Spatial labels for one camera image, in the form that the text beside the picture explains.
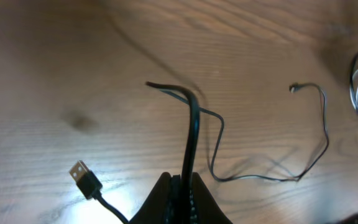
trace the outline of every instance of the wooden table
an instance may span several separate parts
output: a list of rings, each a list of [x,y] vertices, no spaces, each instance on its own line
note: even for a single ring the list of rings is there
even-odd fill
[[[348,68],[358,1],[0,0],[0,223],[118,223],[68,175],[84,160],[126,217],[159,175],[179,174],[188,107],[145,81],[191,88],[226,130],[216,173],[297,174],[299,183],[215,182],[219,122],[202,116],[195,161],[233,223],[327,223],[358,212],[358,117]]]

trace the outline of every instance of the usb connector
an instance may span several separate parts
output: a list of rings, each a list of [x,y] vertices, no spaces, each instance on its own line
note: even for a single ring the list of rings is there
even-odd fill
[[[78,161],[70,169],[70,175],[86,199],[89,200],[100,195],[100,190],[103,187],[102,183],[83,161]]]

